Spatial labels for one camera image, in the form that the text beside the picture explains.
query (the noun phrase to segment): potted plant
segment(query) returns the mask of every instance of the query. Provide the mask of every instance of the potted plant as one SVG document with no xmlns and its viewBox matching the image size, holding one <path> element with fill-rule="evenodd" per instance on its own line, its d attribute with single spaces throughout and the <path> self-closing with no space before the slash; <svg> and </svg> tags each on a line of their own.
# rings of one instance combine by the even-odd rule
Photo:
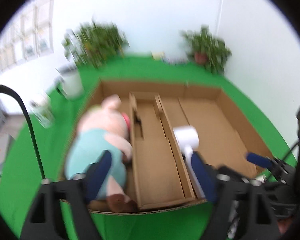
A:
<svg viewBox="0 0 300 240">
<path fill-rule="evenodd" d="M 77 32 L 67 31 L 62 42 L 65 56 L 73 57 L 75 64 L 91 64 L 99 68 L 107 59 L 118 53 L 123 55 L 123 48 L 128 45 L 125 36 L 120 35 L 114 24 L 80 25 Z"/>
<path fill-rule="evenodd" d="M 209 27 L 202 26 L 200 32 L 182 31 L 181 35 L 191 48 L 188 57 L 194 58 L 197 64 L 205 66 L 212 73 L 224 72 L 224 65 L 231 51 L 222 39 L 212 36 Z"/>
</svg>

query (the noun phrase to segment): light blue plush clothing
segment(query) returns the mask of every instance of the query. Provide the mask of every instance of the light blue plush clothing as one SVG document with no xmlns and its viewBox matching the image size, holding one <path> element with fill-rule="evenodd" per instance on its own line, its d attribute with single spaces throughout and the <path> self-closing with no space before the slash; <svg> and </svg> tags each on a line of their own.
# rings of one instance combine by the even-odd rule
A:
<svg viewBox="0 0 300 240">
<path fill-rule="evenodd" d="M 126 182 L 126 168 L 122 163 L 122 152 L 105 140 L 106 133 L 107 131 L 103 129 L 92 129 L 81 133 L 72 144 L 65 166 L 66 178 L 71 179 L 75 174 L 87 171 L 90 164 L 98 162 L 103 151 L 111 152 L 111 167 L 96 199 L 106 198 L 106 184 L 110 175 L 122 188 Z"/>
</svg>

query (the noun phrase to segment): green table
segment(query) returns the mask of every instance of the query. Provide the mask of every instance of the green table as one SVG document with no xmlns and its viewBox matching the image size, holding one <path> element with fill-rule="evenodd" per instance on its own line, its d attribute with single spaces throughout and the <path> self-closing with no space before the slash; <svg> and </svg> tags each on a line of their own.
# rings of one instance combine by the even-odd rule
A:
<svg viewBox="0 0 300 240">
<path fill-rule="evenodd" d="M 282 157 L 288 146 L 266 116 L 233 84 L 222 76 L 207 73 L 189 63 L 181 66 L 166 65 L 149 57 L 126 57 L 115 59 L 99 70 L 85 66 L 80 68 L 85 95 L 76 101 L 67 101 L 56 91 L 50 95 L 55 123 L 43 128 L 32 117 L 34 131 L 47 178 L 56 180 L 69 143 L 69 134 L 78 114 L 89 100 L 89 94 L 102 79 L 137 79 L 148 81 L 190 82 L 218 86 L 232 98 L 250 120 L 269 149 Z M 290 164 L 296 161 L 291 156 Z M 0 212 L 8 225 L 20 236 L 28 208 L 40 186 L 41 176 L 30 133 L 25 126 L 13 144 L 3 168 L 0 184 Z M 207 224 L 212 205 L 184 208 L 171 212 L 147 215 L 101 215 L 93 214 L 103 239 L 199 239 Z M 70 208 L 62 204 L 63 217 L 70 239 L 77 239 Z"/>
</svg>

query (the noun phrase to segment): pink pig plush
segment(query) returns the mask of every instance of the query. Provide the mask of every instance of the pink pig plush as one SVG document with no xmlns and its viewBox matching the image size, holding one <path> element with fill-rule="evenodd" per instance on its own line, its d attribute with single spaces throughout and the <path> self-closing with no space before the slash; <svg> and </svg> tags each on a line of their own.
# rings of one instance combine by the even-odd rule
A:
<svg viewBox="0 0 300 240">
<path fill-rule="evenodd" d="M 101 107 L 92 108 L 81 118 L 65 166 L 66 177 L 70 179 L 98 162 L 103 151 L 109 150 L 112 164 L 96 199 L 105 199 L 111 211 L 116 213 L 133 212 L 137 207 L 122 189 L 126 182 L 123 162 L 131 160 L 132 147 L 127 141 L 130 121 L 126 114 L 117 111 L 120 104 L 119 96 L 112 95 L 101 103 Z"/>
</svg>

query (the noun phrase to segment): pig ear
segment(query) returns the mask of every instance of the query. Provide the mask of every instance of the pig ear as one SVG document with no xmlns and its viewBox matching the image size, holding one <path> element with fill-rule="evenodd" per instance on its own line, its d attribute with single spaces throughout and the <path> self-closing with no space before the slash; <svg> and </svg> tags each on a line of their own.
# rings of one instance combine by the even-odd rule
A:
<svg viewBox="0 0 300 240">
<path fill-rule="evenodd" d="M 117 110 L 121 104 L 121 100 L 118 95 L 112 95 L 107 98 L 105 98 L 102 103 L 101 107 L 102 109 L 113 109 Z"/>
</svg>

